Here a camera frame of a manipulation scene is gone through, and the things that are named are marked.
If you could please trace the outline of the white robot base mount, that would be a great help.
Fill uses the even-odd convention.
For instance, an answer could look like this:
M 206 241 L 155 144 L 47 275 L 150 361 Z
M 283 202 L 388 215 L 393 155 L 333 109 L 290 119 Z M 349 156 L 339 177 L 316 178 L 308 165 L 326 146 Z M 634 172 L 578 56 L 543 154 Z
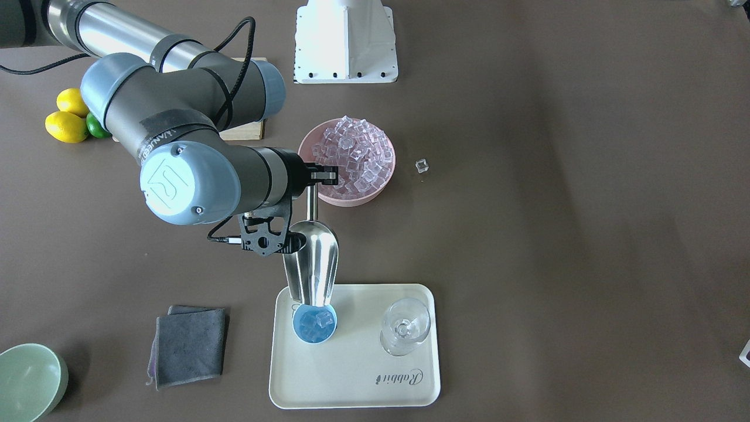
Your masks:
M 298 84 L 393 83 L 399 77 L 391 8 L 380 1 L 308 1 L 296 10 Z

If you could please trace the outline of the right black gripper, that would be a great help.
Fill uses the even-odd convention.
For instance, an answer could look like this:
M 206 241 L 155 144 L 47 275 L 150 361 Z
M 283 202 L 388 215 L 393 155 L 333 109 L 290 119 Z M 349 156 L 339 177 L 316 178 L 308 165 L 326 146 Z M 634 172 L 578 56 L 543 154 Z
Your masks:
M 304 161 L 289 149 L 271 148 L 270 200 L 290 194 L 297 199 L 308 185 L 339 185 L 339 166 L 319 166 L 313 161 Z

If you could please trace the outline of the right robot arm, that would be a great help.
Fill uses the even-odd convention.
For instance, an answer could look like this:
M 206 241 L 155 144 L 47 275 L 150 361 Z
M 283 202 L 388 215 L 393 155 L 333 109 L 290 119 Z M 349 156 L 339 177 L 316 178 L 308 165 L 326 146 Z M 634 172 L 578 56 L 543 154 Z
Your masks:
M 82 79 L 83 100 L 139 163 L 140 189 L 163 221 L 289 218 L 306 187 L 338 183 L 335 166 L 221 138 L 283 107 L 281 73 L 251 52 L 231 59 L 105 1 L 2 2 L 3 48 L 51 45 L 96 59 Z

